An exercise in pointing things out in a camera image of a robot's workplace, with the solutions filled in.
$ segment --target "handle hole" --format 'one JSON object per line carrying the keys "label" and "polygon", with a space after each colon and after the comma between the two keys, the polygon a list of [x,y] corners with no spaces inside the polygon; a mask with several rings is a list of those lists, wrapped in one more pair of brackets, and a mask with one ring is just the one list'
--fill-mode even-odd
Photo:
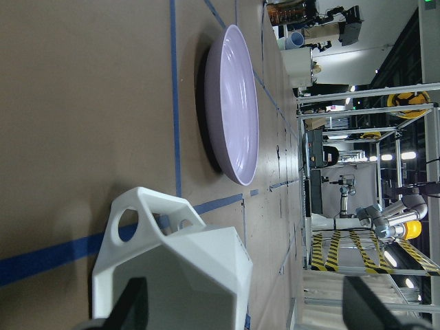
{"label": "handle hole", "polygon": [[[153,213],[154,219],[156,220],[156,224],[161,230],[162,234],[165,236],[171,235],[176,230],[172,230],[170,227],[170,219],[168,218],[167,214],[160,214],[160,213]],[[177,231],[184,229],[185,227],[192,226],[193,224],[191,221],[187,219],[183,219],[179,222],[177,226]]]}
{"label": "handle hole", "polygon": [[125,210],[118,223],[118,234],[122,241],[130,241],[138,228],[139,214],[136,210]]}

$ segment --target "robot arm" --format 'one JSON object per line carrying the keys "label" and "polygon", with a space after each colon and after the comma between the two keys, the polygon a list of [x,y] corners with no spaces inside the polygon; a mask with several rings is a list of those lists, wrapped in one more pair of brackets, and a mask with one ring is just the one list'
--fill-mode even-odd
{"label": "robot arm", "polygon": [[[408,209],[408,212],[398,213],[405,209]],[[427,212],[428,207],[421,195],[407,195],[384,210],[378,204],[367,208],[358,208],[356,215],[363,226],[373,223],[375,233],[381,239],[388,237],[414,238],[414,236],[409,237],[408,234],[413,230],[419,231],[421,229],[418,220],[423,219]]]}
{"label": "robot arm", "polygon": [[338,181],[330,182],[330,184],[339,184],[341,186],[341,188],[339,189],[341,193],[339,216],[341,218],[349,218],[350,216],[347,213],[349,196],[354,196],[356,194],[355,176],[352,174],[340,175]]}

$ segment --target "black cable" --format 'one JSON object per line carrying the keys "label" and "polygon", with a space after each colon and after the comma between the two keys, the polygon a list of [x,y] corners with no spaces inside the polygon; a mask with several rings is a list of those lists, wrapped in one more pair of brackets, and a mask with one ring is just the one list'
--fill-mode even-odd
{"label": "black cable", "polygon": [[429,162],[426,162],[426,164],[430,164],[430,163],[437,162],[437,161],[440,162],[440,157],[436,158],[436,159],[432,159]]}
{"label": "black cable", "polygon": [[390,245],[390,244],[393,244],[394,242],[396,242],[396,238],[395,237],[393,237],[393,240],[391,242],[382,242],[382,243],[385,244],[385,245]]}

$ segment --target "yellow black caution tape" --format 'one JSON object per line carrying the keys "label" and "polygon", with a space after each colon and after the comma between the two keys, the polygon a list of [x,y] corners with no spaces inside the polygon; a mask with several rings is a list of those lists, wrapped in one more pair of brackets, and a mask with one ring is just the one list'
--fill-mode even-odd
{"label": "yellow black caution tape", "polygon": [[377,236],[375,235],[374,231],[370,231],[370,238],[373,241],[374,246],[376,247],[377,255],[379,256],[379,267],[382,268],[383,270],[386,270],[389,274],[392,274],[393,268],[385,260],[384,253],[379,248],[379,240],[377,239]]}
{"label": "yellow black caution tape", "polygon": [[407,253],[412,256],[416,262],[423,267],[426,272],[431,276],[440,276],[439,267],[433,263],[427,256],[422,254],[418,249],[412,246],[408,241],[398,240],[398,244],[405,250]]}
{"label": "yellow black caution tape", "polygon": [[313,270],[326,271],[324,261],[322,259],[322,234],[313,236],[313,243],[311,244],[313,249],[311,253],[311,268]]}
{"label": "yellow black caution tape", "polygon": [[341,231],[335,230],[333,236],[331,237],[329,253],[327,254],[327,261],[325,262],[325,267],[333,272],[338,271],[338,250],[340,239]]}
{"label": "yellow black caution tape", "polygon": [[338,249],[339,242],[341,238],[341,231],[335,230],[333,236],[331,237],[331,243],[329,248],[329,253],[327,255],[327,260],[324,262],[322,256],[322,234],[317,234],[313,236],[312,248],[313,252],[311,254],[311,268],[313,270],[321,271],[338,271]]}
{"label": "yellow black caution tape", "polygon": [[362,260],[364,261],[364,265],[366,268],[367,273],[372,274],[387,274],[388,272],[386,269],[381,268],[380,266],[376,265],[373,260],[371,260],[370,256],[365,252],[365,249],[362,247],[362,244],[360,243],[360,238],[358,234],[356,234],[353,231],[350,231],[350,238],[356,245],[357,249],[359,250],[360,255],[362,256]]}

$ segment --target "ceiling light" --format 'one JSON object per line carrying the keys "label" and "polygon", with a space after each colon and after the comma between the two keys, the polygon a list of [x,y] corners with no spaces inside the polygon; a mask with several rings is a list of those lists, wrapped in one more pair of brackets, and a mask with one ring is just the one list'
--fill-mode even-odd
{"label": "ceiling light", "polygon": [[390,264],[393,265],[393,267],[397,267],[397,261],[396,261],[396,259],[393,258],[393,256],[390,254],[390,252],[385,251],[384,256],[385,256],[386,260],[388,260],[390,262]]}
{"label": "ceiling light", "polygon": [[406,284],[406,286],[409,287],[410,289],[414,289],[414,283],[413,283],[409,278],[407,278],[407,279],[405,280],[405,284]]}
{"label": "ceiling light", "polygon": [[382,155],[380,156],[381,160],[392,160],[393,159],[393,155]]}
{"label": "ceiling light", "polygon": [[343,140],[343,139],[347,139],[348,135],[330,135],[329,139],[330,140]]}
{"label": "ceiling light", "polygon": [[415,152],[414,151],[409,151],[409,152],[407,152],[407,153],[402,153],[401,154],[401,158],[403,159],[403,160],[413,160],[414,158],[416,158],[416,154],[415,154]]}

